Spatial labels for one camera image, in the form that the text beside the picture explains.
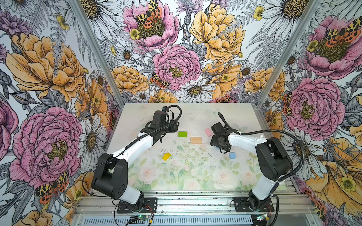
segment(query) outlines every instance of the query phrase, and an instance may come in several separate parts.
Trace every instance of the wire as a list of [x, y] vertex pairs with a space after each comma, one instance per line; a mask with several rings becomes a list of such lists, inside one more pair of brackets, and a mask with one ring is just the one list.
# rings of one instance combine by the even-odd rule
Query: wire
[[89, 172], [91, 172], [94, 168], [96, 168], [96, 167], [98, 167], [98, 166], [100, 166], [100, 165], [102, 165], [102, 164], [109, 163], [109, 162], [111, 162], [113, 159], [117, 158], [118, 156], [123, 155], [124, 152], [125, 152], [128, 148], [130, 148], [132, 145], [134, 145], [137, 141], [141, 140], [142, 138], [144, 138], [144, 137], [146, 137], [146, 136], [148, 136], [148, 135], [151, 135], [151, 134], [153, 134], [153, 133], [155, 133], [155, 132], [158, 132], [158, 131], [160, 131], [160, 130], [163, 130], [163, 129], [165, 129], [165, 128], [167, 128], [167, 127], [175, 124], [175, 123], [180, 119], [181, 114], [182, 114], [182, 110], [181, 110], [181, 108], [180, 108], [178, 105], [170, 105], [170, 106], [168, 106], [168, 107], [165, 107], [165, 111], [168, 111], [170, 107], [177, 107], [177, 108], [179, 109], [179, 111], [180, 111], [179, 115], [177, 116], [177, 118], [176, 118], [174, 121], [171, 121], [171, 122], [167, 123], [166, 125], [162, 126], [162, 127], [159, 128], [159, 129], [156, 129], [156, 130], [154, 130], [154, 131], [152, 131], [152, 132], [149, 132], [149, 133], [144, 134], [144, 135], [142, 135], [142, 136], [140, 136], [140, 137], [137, 137], [135, 140], [133, 140], [131, 143], [129, 143], [129, 144], [125, 147], [125, 149], [124, 149], [119, 155], [117, 155], [116, 157], [111, 158], [110, 160], [108, 160], [108, 161], [106, 161], [106, 162], [103, 162], [103, 163], [100, 163], [100, 164], [98, 164], [98, 165], [95, 165], [93, 168], [91, 168], [90, 170], [88, 170], [88, 172], [86, 172], [86, 173], [84, 174], [83, 178], [82, 178], [82, 187], [83, 187], [83, 190], [84, 190], [86, 193], [88, 193], [89, 195], [91, 195], [91, 196], [108, 197], [107, 195], [95, 195], [95, 194], [92, 194], [92, 193], [90, 193], [89, 191], [87, 191], [87, 189], [84, 187], [84, 178], [85, 178], [85, 176], [87, 176], [87, 174], [88, 174]]
[[290, 177], [290, 176], [293, 176], [294, 174], [296, 174], [300, 169], [301, 167], [303, 166], [304, 164], [304, 161], [305, 161], [305, 158], [306, 158], [306, 153], [305, 153], [305, 149], [304, 149], [304, 145], [302, 144], [302, 142], [297, 138], [295, 137], [293, 134], [291, 133], [288, 133], [284, 130], [278, 130], [278, 129], [262, 129], [262, 130], [259, 130], [259, 131], [254, 131], [254, 132], [249, 132], [249, 133], [241, 133], [241, 132], [238, 132], [236, 129], [233, 129], [225, 120], [224, 116], [218, 112], [218, 115], [219, 117], [221, 118], [221, 120], [224, 122], [224, 124], [229, 127], [229, 129], [231, 129], [234, 133], [236, 134], [239, 134], [239, 135], [253, 135], [253, 134], [258, 134], [258, 133], [265, 133], [265, 132], [278, 132], [278, 133], [284, 133], [288, 136], [290, 136], [291, 138], [293, 138], [295, 140], [295, 142], [299, 145], [300, 147], [300, 150], [301, 150], [301, 157], [300, 157], [300, 160], [299, 160], [299, 163], [297, 165], [297, 167], [295, 167], [290, 173], [282, 176], [281, 178], [278, 179], [278, 184], [285, 180], [286, 178]]

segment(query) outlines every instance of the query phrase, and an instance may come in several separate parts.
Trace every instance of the green block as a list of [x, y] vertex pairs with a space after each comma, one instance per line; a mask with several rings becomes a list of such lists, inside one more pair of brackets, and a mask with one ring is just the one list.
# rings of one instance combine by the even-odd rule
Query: green block
[[187, 132], [178, 132], [178, 137], [187, 137]]

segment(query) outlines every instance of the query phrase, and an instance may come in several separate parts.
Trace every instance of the metal post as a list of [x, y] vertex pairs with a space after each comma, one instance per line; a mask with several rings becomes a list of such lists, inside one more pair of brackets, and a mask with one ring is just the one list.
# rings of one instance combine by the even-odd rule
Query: metal post
[[297, 27], [295, 28], [294, 32], [290, 35], [290, 39], [288, 40], [287, 45], [285, 46], [277, 64], [275, 65], [274, 70], [271, 73], [268, 82], [265, 84], [263, 91], [261, 92], [259, 98], [256, 101], [256, 105], [258, 106], [258, 108], [261, 107], [263, 101], [265, 100], [265, 98], [268, 96], [269, 92], [273, 88], [275, 81], [282, 72], [285, 62], [288, 60], [290, 54], [293, 52], [293, 48], [295, 47], [297, 41], [304, 32], [306, 26], [310, 23], [312, 15], [316, 12], [320, 2], [321, 2], [320, 0], [310, 0], [309, 3], [307, 4], [307, 7], [304, 10], [302, 17], [300, 18]]
[[99, 46], [96, 35], [93, 32], [93, 28], [89, 23], [89, 20], [83, 10], [82, 4], [80, 3], [79, 0], [71, 0], [68, 2], [74, 12], [74, 15], [78, 21], [79, 26], [82, 29], [82, 34], [84, 35], [84, 37], [87, 38], [87, 41], [89, 42], [89, 45], [92, 48], [92, 51], [96, 56], [102, 71], [104, 72], [104, 75], [109, 83], [109, 86], [113, 90], [114, 97], [117, 100], [118, 105], [122, 110], [125, 105], [125, 101], [122, 98], [121, 93], [118, 91], [118, 86], [114, 81], [108, 63], [106, 61], [106, 58], [102, 53], [101, 47]]

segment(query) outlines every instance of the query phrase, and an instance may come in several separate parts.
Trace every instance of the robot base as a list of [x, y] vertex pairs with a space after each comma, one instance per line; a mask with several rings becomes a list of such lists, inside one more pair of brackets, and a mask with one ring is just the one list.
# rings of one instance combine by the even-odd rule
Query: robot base
[[[235, 211], [237, 213], [240, 213], [240, 212], [256, 212], [256, 211], [252, 211], [250, 208], [249, 208], [249, 205], [248, 205], [248, 198], [249, 197], [234, 197], [234, 204], [235, 204]], [[272, 200], [270, 199], [270, 197], [268, 197], [266, 199], [266, 202], [259, 207], [259, 210], [258, 212], [274, 212], [274, 207], [273, 207], [273, 204], [272, 204]]]
[[[144, 198], [143, 202], [144, 202], [143, 205], [145, 204], [148, 205], [152, 209], [152, 212], [156, 213], [157, 198]], [[136, 213], [132, 211], [132, 207], [130, 205], [131, 204], [127, 202], [120, 202], [117, 209], [117, 213]], [[137, 213], [151, 213], [151, 211], [148, 208], [143, 207], [142, 210]]]

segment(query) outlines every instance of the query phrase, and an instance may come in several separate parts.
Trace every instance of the floral tabletop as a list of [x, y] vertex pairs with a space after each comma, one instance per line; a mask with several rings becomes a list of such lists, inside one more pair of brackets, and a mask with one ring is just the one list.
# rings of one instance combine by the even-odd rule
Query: floral tabletop
[[[108, 147], [113, 153], [131, 142], [139, 130], [152, 120], [153, 113], [165, 104], [126, 104]], [[228, 123], [243, 132], [260, 130], [261, 127], [251, 104], [179, 104], [182, 116], [179, 131], [188, 137], [168, 133], [163, 142], [157, 142], [129, 165], [129, 184], [146, 190], [250, 190], [261, 175], [256, 155], [242, 148], [232, 147], [235, 159], [210, 146], [211, 137], [206, 128], [220, 122], [217, 112], [223, 113]], [[192, 145], [190, 137], [201, 137], [202, 145]], [[164, 161], [165, 153], [171, 157]], [[279, 189], [286, 189], [284, 184]]]

